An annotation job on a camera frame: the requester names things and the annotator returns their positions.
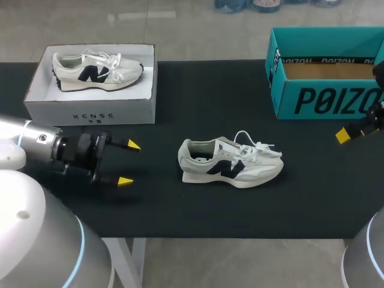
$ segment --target gray floor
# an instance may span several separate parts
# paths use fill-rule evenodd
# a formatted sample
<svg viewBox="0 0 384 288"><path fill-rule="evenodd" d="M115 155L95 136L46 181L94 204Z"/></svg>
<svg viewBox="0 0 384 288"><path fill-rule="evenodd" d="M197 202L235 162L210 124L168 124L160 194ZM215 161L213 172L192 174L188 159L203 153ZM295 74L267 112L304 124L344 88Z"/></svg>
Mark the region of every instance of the gray floor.
<svg viewBox="0 0 384 288"><path fill-rule="evenodd" d="M342 288L342 240L149 239L143 288Z"/></svg>
<svg viewBox="0 0 384 288"><path fill-rule="evenodd" d="M224 15L213 0L0 0L0 62L65 43L154 43L159 60L264 58L272 26L384 25L383 0Z"/></svg>

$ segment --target white sneaker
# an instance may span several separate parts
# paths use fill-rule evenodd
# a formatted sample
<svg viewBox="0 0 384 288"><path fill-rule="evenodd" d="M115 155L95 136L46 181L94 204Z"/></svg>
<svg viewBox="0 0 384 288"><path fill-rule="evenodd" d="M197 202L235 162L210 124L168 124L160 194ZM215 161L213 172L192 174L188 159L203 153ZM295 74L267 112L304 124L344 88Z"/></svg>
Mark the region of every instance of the white sneaker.
<svg viewBox="0 0 384 288"><path fill-rule="evenodd" d="M62 91L81 91L91 88L115 91L127 88L143 74L140 62L87 50L77 56L53 55L53 73Z"/></svg>
<svg viewBox="0 0 384 288"><path fill-rule="evenodd" d="M235 143L245 133L253 146ZM235 140L220 137L207 142L187 139L181 145L178 160L187 183L224 181L237 188L249 188L275 178L284 163L282 153L272 151L273 145L254 143L246 131L239 131Z"/></svg>

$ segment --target shoelace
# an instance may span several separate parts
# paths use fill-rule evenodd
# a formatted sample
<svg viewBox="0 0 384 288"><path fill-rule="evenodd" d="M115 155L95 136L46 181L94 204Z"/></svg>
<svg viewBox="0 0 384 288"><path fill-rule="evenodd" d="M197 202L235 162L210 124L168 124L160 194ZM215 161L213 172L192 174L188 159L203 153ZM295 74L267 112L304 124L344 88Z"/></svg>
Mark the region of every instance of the shoelace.
<svg viewBox="0 0 384 288"><path fill-rule="evenodd" d="M94 56L94 55L89 55L89 54L83 54L82 55L82 60L86 57L89 57L91 59L96 60L96 63L98 65L105 66L109 69L107 73L104 73L103 75L99 75L98 78L103 77L105 75L108 75L112 71L112 79L115 81L121 82L124 80L123 75L117 71L116 69L119 68L120 65L120 60L121 60L121 54L118 53L117 55L108 55L107 53L104 52L99 52L99 56Z"/></svg>
<svg viewBox="0 0 384 288"><path fill-rule="evenodd" d="M234 142L236 142L237 137L241 133L245 133L247 135L249 141L254 145L254 147L248 146L248 145L242 145L237 152L238 156L234 157L235 159L245 160L248 162L252 161L252 163L256 163L256 155L257 155L258 151L263 151L263 152L266 152L266 153L269 153L269 154L272 154L272 155L278 156L278 157L282 156L282 153L275 152L269 148L269 147L274 146L274 145L262 144L261 142L254 143L252 141L251 136L248 134L248 132L246 132L244 130L237 132L235 139L233 140Z"/></svg>

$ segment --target black table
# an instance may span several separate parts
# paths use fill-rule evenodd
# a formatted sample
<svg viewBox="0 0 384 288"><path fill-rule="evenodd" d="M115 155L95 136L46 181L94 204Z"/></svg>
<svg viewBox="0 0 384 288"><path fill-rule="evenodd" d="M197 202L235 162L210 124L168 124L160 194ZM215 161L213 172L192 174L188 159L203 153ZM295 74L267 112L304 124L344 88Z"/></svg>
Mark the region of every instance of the black table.
<svg viewBox="0 0 384 288"><path fill-rule="evenodd" d="M36 64L0 64L0 112L28 118L22 104ZM130 137L140 154L107 150L104 173L132 176L121 189L64 178L40 163L25 172L102 237L351 238L384 203L384 132L340 146L345 121L278 121L263 61L161 62L155 125L65 127ZM182 183L177 151L186 138L276 144L285 167L273 181L239 190Z"/></svg>

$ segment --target new balance logo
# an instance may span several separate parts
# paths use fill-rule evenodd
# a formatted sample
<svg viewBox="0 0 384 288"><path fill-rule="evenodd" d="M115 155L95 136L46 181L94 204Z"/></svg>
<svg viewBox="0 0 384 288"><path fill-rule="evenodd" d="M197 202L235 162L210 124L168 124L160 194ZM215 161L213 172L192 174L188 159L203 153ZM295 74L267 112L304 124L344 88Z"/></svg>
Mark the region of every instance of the new balance logo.
<svg viewBox="0 0 384 288"><path fill-rule="evenodd" d="M104 83L104 81L108 77L108 74L107 74L108 71L109 69L107 67L103 67L102 71L99 74L97 71L97 66L90 65L84 68L84 70L79 76L79 80L85 82L89 78L91 78L92 82Z"/></svg>
<svg viewBox="0 0 384 288"><path fill-rule="evenodd" d="M241 160L239 160L232 169L232 161L221 160L212 167L207 174L214 175L221 172L221 175L231 179L235 179L245 168Z"/></svg>

